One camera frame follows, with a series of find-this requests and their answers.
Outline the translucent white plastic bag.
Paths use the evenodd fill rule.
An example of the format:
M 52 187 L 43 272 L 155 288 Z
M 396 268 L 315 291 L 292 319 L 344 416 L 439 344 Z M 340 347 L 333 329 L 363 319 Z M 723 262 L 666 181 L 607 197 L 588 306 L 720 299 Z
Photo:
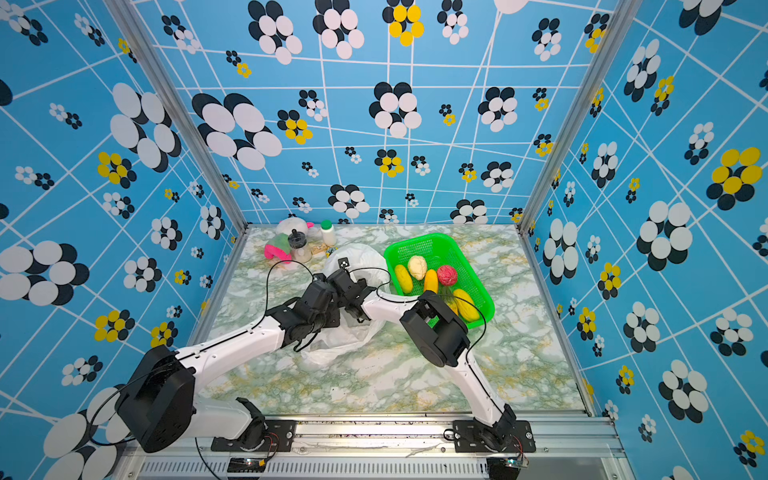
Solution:
M 350 243 L 337 249 L 325 260 L 322 273 L 330 276 L 340 269 L 338 259 L 342 257 L 349 259 L 349 270 L 353 278 L 365 279 L 369 286 L 378 287 L 390 279 L 384 257 L 362 243 Z M 313 368 L 330 366 L 339 356 L 365 346 L 383 326 L 384 321 L 379 320 L 359 323 L 341 309 L 340 326 L 323 329 L 311 345 L 301 352 L 302 358 Z

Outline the yellow banana fruit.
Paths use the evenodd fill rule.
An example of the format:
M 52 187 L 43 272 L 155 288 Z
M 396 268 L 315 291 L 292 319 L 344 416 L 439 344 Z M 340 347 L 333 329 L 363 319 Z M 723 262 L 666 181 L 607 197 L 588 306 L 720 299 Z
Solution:
M 404 265 L 397 265 L 395 267 L 395 277 L 400 287 L 400 290 L 404 295 L 409 295 L 414 288 L 413 279 Z

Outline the beige round pear fruit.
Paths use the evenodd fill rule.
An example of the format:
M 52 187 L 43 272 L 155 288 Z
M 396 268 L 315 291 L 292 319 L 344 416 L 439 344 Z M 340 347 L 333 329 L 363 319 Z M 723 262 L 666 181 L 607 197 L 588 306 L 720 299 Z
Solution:
M 420 255 L 411 256 L 407 263 L 409 274 L 416 280 L 422 281 L 428 271 L 427 262 Z

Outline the red fruit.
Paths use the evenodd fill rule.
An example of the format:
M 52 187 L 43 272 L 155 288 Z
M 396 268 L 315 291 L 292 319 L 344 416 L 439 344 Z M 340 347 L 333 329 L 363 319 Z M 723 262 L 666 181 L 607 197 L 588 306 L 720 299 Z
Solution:
M 458 281 L 457 270 L 450 265 L 442 265 L 437 269 L 438 280 L 442 286 L 453 286 Z

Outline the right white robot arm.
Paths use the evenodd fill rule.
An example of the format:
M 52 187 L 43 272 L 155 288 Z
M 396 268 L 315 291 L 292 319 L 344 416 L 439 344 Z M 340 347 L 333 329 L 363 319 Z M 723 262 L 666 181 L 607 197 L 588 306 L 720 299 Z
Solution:
M 492 391 L 477 364 L 464 321 L 438 294 L 389 294 L 364 279 L 353 279 L 352 272 L 346 269 L 329 276 L 315 274 L 313 278 L 326 282 L 333 291 L 335 305 L 356 318 L 400 325 L 421 355 L 445 369 L 469 402 L 474 441 L 492 452 L 512 448 L 517 417 Z

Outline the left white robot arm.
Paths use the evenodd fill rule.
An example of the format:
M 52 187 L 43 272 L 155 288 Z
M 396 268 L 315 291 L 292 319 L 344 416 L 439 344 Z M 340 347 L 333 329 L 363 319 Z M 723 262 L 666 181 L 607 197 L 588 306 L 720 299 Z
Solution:
M 115 409 L 147 453 L 187 437 L 221 438 L 249 451 L 267 436 L 264 414 L 249 400 L 200 400 L 212 381 L 250 360 L 303 341 L 340 323 L 345 294 L 316 278 L 302 296 L 268 309 L 263 317 L 230 334 L 172 351 L 150 349 L 140 361 Z

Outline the glass jar black lid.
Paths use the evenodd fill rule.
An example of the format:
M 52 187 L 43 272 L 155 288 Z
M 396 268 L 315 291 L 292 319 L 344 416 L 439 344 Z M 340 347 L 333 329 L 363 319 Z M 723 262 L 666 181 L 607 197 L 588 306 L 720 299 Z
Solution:
M 308 246 L 307 236 L 304 232 L 293 229 L 288 235 L 292 259 L 306 263 L 312 258 L 311 248 Z

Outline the white bottle green cap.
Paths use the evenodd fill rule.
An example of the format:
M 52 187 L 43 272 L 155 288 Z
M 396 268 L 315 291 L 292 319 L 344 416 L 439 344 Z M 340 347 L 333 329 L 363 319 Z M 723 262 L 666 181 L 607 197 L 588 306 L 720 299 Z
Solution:
M 330 220 L 324 220 L 321 222 L 320 227 L 323 243 L 329 247 L 335 246 L 337 244 L 337 236 L 334 224 Z

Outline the pink green plush toy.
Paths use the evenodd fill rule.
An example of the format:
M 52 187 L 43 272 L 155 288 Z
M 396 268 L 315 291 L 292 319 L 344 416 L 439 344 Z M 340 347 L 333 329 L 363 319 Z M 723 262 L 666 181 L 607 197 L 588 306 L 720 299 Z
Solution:
M 272 237 L 264 246 L 264 257 L 267 260 L 277 259 L 278 261 L 291 260 L 292 248 L 288 240 L 288 235 L 279 233 Z

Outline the white plush toy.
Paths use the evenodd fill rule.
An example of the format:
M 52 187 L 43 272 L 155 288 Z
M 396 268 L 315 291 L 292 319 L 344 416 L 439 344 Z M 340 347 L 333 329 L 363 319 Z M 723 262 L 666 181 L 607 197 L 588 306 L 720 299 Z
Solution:
M 301 232 L 304 235 L 309 233 L 309 230 L 314 226 L 312 222 L 307 222 L 299 217 L 289 217 L 282 220 L 277 225 L 277 233 L 290 236 L 293 231 Z

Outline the green plastic basket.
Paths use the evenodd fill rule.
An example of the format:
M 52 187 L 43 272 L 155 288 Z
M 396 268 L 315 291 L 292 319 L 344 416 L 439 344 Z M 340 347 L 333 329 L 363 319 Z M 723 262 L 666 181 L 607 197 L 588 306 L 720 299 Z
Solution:
M 436 293 L 470 329 L 493 319 L 495 304 L 452 237 L 430 233 L 402 240 L 388 246 L 384 258 L 397 294 Z

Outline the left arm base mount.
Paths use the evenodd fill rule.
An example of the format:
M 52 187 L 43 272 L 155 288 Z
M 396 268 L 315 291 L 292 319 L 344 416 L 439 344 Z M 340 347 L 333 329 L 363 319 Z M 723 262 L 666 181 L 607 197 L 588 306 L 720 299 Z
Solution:
M 259 452 L 274 454 L 289 452 L 296 434 L 295 420 L 265 420 L 249 428 L 234 440 L 216 437 L 212 440 L 214 452 Z

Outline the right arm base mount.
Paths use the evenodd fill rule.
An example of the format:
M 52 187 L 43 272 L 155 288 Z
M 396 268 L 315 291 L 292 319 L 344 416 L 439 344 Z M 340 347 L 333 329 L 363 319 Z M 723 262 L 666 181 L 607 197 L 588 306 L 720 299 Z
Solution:
M 517 420 L 489 427 L 477 420 L 456 420 L 444 431 L 457 453 L 503 453 L 518 455 L 537 450 L 531 425 Z

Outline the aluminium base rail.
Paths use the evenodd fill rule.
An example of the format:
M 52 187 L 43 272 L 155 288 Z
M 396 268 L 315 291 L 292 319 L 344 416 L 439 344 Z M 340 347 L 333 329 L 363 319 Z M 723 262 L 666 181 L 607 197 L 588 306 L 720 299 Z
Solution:
M 305 415 L 292 445 L 265 467 L 256 455 L 185 439 L 161 453 L 127 448 L 117 479 L 632 479 L 614 424 L 578 410 L 521 411 L 535 451 L 501 470 L 499 455 L 459 453 L 447 440 L 458 414 Z

